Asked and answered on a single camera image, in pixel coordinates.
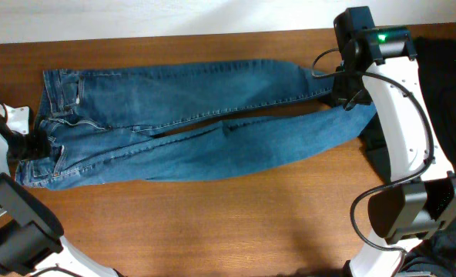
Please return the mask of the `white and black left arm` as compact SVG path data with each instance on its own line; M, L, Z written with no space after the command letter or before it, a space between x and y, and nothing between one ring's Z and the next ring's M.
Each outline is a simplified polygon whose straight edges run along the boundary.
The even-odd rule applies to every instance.
M0 275L120 277L74 247L55 214L10 176L0 135Z

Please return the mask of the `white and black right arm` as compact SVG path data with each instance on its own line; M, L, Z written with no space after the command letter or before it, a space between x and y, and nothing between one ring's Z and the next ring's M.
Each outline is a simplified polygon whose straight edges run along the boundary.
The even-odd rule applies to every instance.
M391 170L387 184L362 195L372 230L344 271L396 276L410 250L456 217L456 172L431 124L407 28L378 28L361 6L340 13L334 31L342 62L333 99L346 110L376 107Z

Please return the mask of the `blue denim jeans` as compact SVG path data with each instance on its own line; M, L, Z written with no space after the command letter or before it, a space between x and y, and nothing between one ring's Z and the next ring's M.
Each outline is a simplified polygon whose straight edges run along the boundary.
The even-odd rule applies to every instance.
M227 179L307 159L355 139L373 105L295 117L243 112L330 94L292 62L253 59L45 71L35 127L51 147L17 183L54 190L133 180Z

